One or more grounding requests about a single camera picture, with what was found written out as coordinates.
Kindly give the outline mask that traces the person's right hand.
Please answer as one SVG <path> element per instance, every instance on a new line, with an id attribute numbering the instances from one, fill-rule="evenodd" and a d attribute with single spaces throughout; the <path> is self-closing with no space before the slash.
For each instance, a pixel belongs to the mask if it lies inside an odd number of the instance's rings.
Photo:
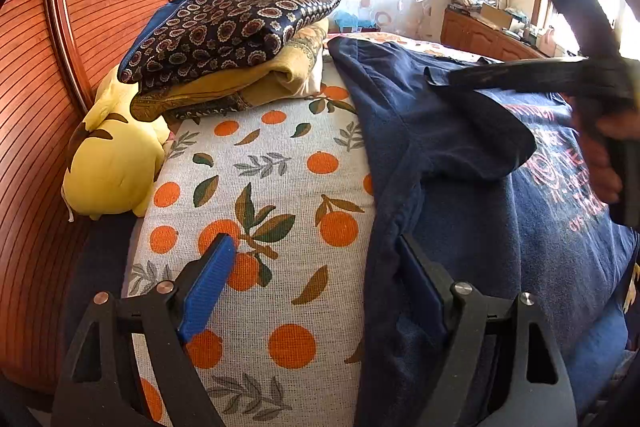
<path id="1" fill-rule="evenodd" d="M 610 156 L 603 144 L 591 138 L 582 124 L 582 115 L 572 106 L 573 126 L 578 131 L 578 144 L 589 170 L 589 183 L 597 198 L 605 204 L 618 202 L 624 182 L 614 171 Z M 636 110 L 604 116 L 596 128 L 605 136 L 615 140 L 639 140 L 639 113 Z"/>

